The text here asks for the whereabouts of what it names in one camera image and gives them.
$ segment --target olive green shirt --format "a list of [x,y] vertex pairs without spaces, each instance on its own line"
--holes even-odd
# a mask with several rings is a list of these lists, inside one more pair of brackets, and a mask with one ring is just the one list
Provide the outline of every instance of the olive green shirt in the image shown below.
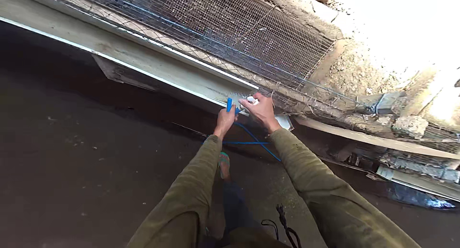
[[[293,186],[311,211],[328,247],[419,247],[388,217],[335,176],[285,129],[271,135]],[[206,139],[163,199],[142,222],[129,248],[193,248],[202,239],[222,142]],[[229,247],[286,247],[260,229],[230,232]]]

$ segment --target blue plastic handle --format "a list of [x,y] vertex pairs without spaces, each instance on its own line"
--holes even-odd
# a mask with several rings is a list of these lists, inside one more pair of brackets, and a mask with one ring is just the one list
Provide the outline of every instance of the blue plastic handle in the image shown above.
[[[231,104],[232,104],[232,99],[227,98],[227,112],[230,112]],[[240,112],[240,110],[238,108],[235,108],[235,115],[237,115],[239,112]]]
[[231,103],[232,103],[232,99],[228,98],[227,99],[227,112],[229,112],[231,110]]

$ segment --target person's right hand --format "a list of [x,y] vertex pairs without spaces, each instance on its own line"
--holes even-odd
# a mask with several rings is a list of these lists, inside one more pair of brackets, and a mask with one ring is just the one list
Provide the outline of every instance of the person's right hand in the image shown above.
[[272,134],[275,130],[280,129],[281,126],[275,119],[273,112],[273,102],[270,97],[265,97],[261,93],[253,95],[254,98],[259,100],[259,103],[253,105],[246,99],[239,99],[239,103],[242,104],[249,112],[259,119],[263,126],[268,129],[268,133]]

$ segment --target metal grid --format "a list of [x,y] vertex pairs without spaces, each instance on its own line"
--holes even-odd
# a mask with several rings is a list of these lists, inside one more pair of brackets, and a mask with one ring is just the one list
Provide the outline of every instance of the metal grid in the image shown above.
[[90,1],[292,88],[333,43],[257,0]]
[[460,134],[429,122],[423,135],[424,139],[451,139],[457,142],[419,142],[418,144],[437,150],[457,154],[460,151]]

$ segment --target foot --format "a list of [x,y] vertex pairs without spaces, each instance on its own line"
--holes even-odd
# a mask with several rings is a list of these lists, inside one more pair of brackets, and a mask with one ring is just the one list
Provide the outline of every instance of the foot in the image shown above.
[[220,177],[224,179],[224,181],[230,181],[230,158],[224,152],[221,152],[219,155],[219,167]]

